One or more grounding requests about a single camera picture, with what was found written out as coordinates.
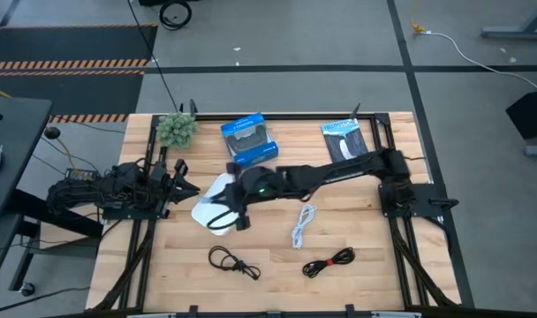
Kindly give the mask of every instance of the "blue box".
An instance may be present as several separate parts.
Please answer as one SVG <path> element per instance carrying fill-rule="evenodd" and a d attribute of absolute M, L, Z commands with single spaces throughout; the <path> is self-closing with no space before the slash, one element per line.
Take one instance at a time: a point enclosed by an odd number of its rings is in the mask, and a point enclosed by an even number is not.
<path fill-rule="evenodd" d="M 278 146 L 261 113 L 222 125 L 222 135 L 233 162 L 241 168 L 262 163 L 278 155 Z"/>

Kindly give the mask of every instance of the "small plant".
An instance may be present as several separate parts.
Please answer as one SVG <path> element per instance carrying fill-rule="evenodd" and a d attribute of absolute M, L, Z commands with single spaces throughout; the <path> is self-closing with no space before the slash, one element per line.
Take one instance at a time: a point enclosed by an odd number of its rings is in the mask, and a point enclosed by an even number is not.
<path fill-rule="evenodd" d="M 156 127 L 159 142 L 164 147 L 188 148 L 192 136 L 198 132 L 195 118 L 183 113 L 169 114 L 159 118 Z"/>

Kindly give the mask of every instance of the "orange and black striped tape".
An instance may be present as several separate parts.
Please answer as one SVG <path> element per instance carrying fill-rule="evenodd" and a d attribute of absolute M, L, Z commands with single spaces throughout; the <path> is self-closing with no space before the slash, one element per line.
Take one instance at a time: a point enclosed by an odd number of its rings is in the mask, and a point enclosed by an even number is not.
<path fill-rule="evenodd" d="M 156 27 L 156 23 L 141 24 L 142 27 Z M 138 27 L 136 24 L 115 25 L 84 25 L 84 26 L 2 26 L 0 29 L 29 29 L 29 28 L 81 28 L 81 27 Z"/>
<path fill-rule="evenodd" d="M 49 118 L 51 124 L 63 123 L 124 123 L 129 114 L 86 114 L 55 115 Z"/>
<path fill-rule="evenodd" d="M 143 71 L 0 72 L 0 76 L 144 75 Z"/>
<path fill-rule="evenodd" d="M 76 61 L 8 61 L 0 62 L 0 70 L 48 70 L 97 67 L 147 66 L 146 58 L 76 60 Z"/>

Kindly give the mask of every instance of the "black desk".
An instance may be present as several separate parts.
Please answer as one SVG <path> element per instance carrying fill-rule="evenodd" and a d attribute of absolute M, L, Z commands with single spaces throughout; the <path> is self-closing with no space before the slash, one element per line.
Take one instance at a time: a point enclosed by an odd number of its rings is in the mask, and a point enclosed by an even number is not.
<path fill-rule="evenodd" d="M 39 224 L 25 221 L 24 216 L 89 237 L 102 235 L 99 223 L 71 211 L 56 216 L 49 212 L 44 200 L 16 189 L 41 138 L 50 110 L 50 101 L 0 97 L 0 113 L 4 116 L 0 121 L 0 145 L 4 145 L 0 169 L 0 267 L 16 234 L 29 238 L 39 234 Z M 20 288 L 32 258 L 33 253 L 27 248 L 10 290 Z"/>

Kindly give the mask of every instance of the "black cart wheel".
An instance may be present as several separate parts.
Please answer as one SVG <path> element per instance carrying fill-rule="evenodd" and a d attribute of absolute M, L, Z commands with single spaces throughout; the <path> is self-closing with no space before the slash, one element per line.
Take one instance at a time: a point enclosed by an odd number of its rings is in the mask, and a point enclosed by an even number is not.
<path fill-rule="evenodd" d="M 19 293 L 23 297 L 29 297 L 35 293 L 35 286 L 30 283 L 23 283 L 21 288 L 19 288 Z"/>
<path fill-rule="evenodd" d="M 185 26 L 192 18 L 192 9 L 185 0 L 170 0 L 161 7 L 159 19 L 163 27 L 175 31 Z"/>

